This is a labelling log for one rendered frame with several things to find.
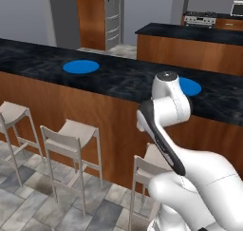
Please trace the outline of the blue round plate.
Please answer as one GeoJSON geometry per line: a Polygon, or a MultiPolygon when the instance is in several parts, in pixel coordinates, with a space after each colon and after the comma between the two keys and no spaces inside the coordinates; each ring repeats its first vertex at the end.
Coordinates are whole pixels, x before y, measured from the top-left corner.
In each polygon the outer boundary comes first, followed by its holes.
{"type": "Polygon", "coordinates": [[[75,60],[63,65],[63,70],[72,74],[87,74],[96,71],[100,65],[91,60],[75,60]]]}
{"type": "Polygon", "coordinates": [[[183,93],[187,96],[196,96],[201,91],[201,85],[188,78],[180,77],[179,85],[183,93]]]}

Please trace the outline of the wooden fridge cabinet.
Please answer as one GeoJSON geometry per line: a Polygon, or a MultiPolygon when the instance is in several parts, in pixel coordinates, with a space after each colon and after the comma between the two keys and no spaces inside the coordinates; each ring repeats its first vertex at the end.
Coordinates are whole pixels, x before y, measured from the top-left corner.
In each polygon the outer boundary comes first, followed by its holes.
{"type": "Polygon", "coordinates": [[[104,0],[77,0],[81,46],[105,50],[104,0]]]}

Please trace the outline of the white bar stool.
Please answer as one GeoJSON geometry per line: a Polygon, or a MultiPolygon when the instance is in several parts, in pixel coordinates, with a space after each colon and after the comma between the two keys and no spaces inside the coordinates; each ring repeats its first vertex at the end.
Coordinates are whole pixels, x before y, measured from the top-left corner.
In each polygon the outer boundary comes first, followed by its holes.
{"type": "Polygon", "coordinates": [[[4,102],[0,105],[0,133],[5,135],[5,139],[7,141],[7,146],[9,150],[9,155],[6,159],[0,157],[0,163],[6,164],[9,167],[13,168],[16,172],[17,180],[20,185],[23,185],[22,179],[19,173],[18,164],[15,159],[15,155],[18,154],[20,151],[23,151],[27,146],[32,146],[38,149],[42,162],[45,161],[40,142],[37,136],[37,132],[34,126],[34,122],[32,120],[32,116],[30,113],[30,109],[26,106],[20,106],[11,102],[4,102]],[[32,142],[30,140],[24,139],[18,135],[16,124],[20,122],[23,118],[28,117],[32,132],[35,138],[35,141],[32,142]],[[12,148],[8,130],[13,128],[13,132],[17,139],[19,146],[16,149],[12,148]]]}
{"type": "Polygon", "coordinates": [[[147,218],[145,218],[143,215],[134,212],[136,183],[142,184],[141,202],[144,202],[145,189],[148,187],[149,181],[154,176],[171,170],[172,168],[164,160],[159,152],[159,149],[154,144],[147,144],[146,153],[143,158],[138,155],[134,156],[128,231],[132,231],[132,220],[134,217],[147,221],[147,218]]]}
{"type": "Polygon", "coordinates": [[[101,156],[100,131],[97,127],[75,122],[69,119],[65,120],[64,125],[58,132],[41,125],[40,126],[45,152],[47,156],[47,164],[49,170],[49,177],[54,194],[55,201],[58,201],[56,188],[63,188],[66,191],[72,192],[83,201],[83,215],[85,210],[84,197],[84,171],[90,167],[99,172],[100,183],[103,183],[103,168],[101,156]],[[94,164],[82,158],[83,148],[90,142],[92,138],[96,139],[96,147],[98,154],[98,163],[94,164]],[[75,175],[68,184],[63,184],[55,180],[50,152],[70,158],[74,163],[75,175]]]}

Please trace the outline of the wooden kitchen island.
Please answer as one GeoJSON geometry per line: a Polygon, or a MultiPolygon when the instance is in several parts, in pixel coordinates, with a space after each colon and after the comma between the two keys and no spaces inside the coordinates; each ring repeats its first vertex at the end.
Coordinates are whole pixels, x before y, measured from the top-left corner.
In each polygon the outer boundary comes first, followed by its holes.
{"type": "Polygon", "coordinates": [[[243,31],[150,23],[136,34],[138,60],[243,76],[243,31]]]}

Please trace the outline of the wooden dining counter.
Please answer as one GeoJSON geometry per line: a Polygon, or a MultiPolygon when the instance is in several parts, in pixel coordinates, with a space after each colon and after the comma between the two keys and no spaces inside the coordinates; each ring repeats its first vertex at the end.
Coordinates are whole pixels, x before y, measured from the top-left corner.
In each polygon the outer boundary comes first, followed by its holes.
{"type": "MultiPolygon", "coordinates": [[[[129,187],[133,158],[145,153],[149,137],[138,131],[136,111],[151,96],[155,75],[165,65],[0,38],[0,103],[29,107],[35,128],[57,131],[66,119],[100,130],[103,177],[129,187]],[[100,67],[72,74],[63,65],[91,60],[100,67]]],[[[189,122],[168,128],[173,141],[223,155],[243,178],[243,77],[179,67],[181,77],[198,82],[189,122]]],[[[83,157],[98,161],[96,143],[83,157]]]]}

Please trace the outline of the stainless steel fridge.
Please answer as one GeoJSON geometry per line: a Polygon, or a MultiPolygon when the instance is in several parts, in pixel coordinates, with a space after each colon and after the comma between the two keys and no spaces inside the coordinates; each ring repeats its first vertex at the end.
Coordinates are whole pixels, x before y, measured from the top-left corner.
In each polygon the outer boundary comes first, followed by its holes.
{"type": "Polygon", "coordinates": [[[121,0],[104,0],[105,48],[112,49],[121,41],[121,0]]]}

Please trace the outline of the white microwave oven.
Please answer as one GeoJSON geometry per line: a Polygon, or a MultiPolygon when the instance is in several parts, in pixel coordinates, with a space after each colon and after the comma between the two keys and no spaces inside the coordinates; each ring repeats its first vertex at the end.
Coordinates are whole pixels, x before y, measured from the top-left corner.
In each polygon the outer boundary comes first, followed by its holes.
{"type": "Polygon", "coordinates": [[[243,1],[234,1],[231,16],[243,16],[243,1]]]}

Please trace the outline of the stainless steel stove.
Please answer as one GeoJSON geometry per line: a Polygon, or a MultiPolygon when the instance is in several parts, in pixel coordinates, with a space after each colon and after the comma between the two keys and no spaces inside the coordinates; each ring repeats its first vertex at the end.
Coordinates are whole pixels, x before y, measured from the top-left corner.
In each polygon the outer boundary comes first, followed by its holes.
{"type": "Polygon", "coordinates": [[[187,11],[184,14],[184,25],[186,27],[203,27],[213,29],[216,22],[216,13],[210,11],[187,11]]]}

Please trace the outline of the wooden base cabinets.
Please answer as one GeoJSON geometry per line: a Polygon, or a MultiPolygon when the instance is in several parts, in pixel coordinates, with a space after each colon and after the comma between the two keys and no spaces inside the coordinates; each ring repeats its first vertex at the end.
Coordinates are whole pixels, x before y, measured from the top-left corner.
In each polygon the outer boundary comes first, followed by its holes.
{"type": "Polygon", "coordinates": [[[217,18],[215,22],[217,29],[243,31],[243,20],[217,18]]]}

